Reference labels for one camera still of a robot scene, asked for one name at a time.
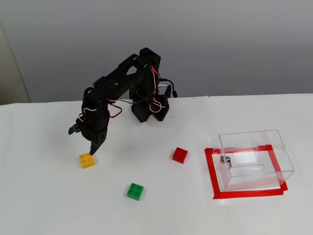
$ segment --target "red tape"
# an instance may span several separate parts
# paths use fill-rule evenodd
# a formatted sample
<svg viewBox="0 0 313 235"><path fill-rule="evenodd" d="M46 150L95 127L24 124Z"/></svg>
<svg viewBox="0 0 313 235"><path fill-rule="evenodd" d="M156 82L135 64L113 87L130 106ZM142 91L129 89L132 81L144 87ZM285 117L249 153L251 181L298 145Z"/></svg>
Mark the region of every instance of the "red tape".
<svg viewBox="0 0 313 235"><path fill-rule="evenodd" d="M273 151L272 145L259 146L257 149L245 150L247 151L268 151L269 157L272 161L275 171L281 171L279 163ZM239 198L239 197L263 197L263 196L276 196L283 195L284 191L288 190L286 182L280 185L278 189L266 189L266 190L247 190L247 191L230 191L230 192L221 192L219 183L216 177L216 171L213 163L213 148L207 148L204 150L207 165L209 167L210 178L213 186L214 197L213 199L227 199L227 198Z"/></svg>

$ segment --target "green lego brick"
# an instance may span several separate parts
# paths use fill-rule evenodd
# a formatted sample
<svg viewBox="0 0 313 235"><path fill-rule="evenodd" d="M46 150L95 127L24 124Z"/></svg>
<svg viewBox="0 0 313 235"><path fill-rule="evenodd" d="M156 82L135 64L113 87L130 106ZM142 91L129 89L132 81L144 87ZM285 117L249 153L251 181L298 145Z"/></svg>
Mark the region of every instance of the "green lego brick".
<svg viewBox="0 0 313 235"><path fill-rule="evenodd" d="M142 192L143 192L143 186L132 183L127 192L127 196L139 201L142 195Z"/></svg>

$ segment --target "robotic arm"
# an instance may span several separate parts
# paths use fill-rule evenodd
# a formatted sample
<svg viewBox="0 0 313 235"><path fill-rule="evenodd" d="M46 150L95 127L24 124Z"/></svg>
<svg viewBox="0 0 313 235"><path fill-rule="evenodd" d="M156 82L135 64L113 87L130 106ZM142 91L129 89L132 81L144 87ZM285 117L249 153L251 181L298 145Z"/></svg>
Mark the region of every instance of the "robotic arm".
<svg viewBox="0 0 313 235"><path fill-rule="evenodd" d="M93 155L107 136L110 118L121 114L122 109L114 103L127 90L130 90L128 102L132 105L132 112L140 122L145 122L151 114L159 121L163 121L168 110L168 97L171 94L169 85L163 95L158 94L158 84L161 79L158 73L161 57L148 48L140 51L139 55L133 54L124 60L107 77L101 77L84 92L82 113L76 119L76 123L69 128L68 134L82 132L87 140L91 141L90 154ZM135 73L126 75L127 71L134 66ZM119 108L120 112L111 116L108 105Z"/></svg>

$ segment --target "clear plastic box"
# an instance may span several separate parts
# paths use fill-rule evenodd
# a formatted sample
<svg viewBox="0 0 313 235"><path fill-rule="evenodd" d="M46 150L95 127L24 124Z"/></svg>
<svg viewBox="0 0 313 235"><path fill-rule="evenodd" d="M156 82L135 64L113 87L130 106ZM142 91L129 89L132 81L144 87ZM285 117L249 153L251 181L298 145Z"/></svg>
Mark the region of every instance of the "clear plastic box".
<svg viewBox="0 0 313 235"><path fill-rule="evenodd" d="M212 156L221 191L279 188L294 172L278 130L219 135Z"/></svg>

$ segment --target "gray wall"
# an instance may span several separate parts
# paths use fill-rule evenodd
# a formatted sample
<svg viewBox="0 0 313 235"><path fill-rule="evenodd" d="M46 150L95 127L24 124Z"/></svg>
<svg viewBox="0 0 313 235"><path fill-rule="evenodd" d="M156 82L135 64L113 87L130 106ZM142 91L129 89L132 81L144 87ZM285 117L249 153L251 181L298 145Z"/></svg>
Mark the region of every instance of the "gray wall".
<svg viewBox="0 0 313 235"><path fill-rule="evenodd" d="M79 100L149 47L179 96L312 93L312 0L1 0L33 102Z"/></svg>
<svg viewBox="0 0 313 235"><path fill-rule="evenodd" d="M0 24L0 105L29 101L19 68Z"/></svg>

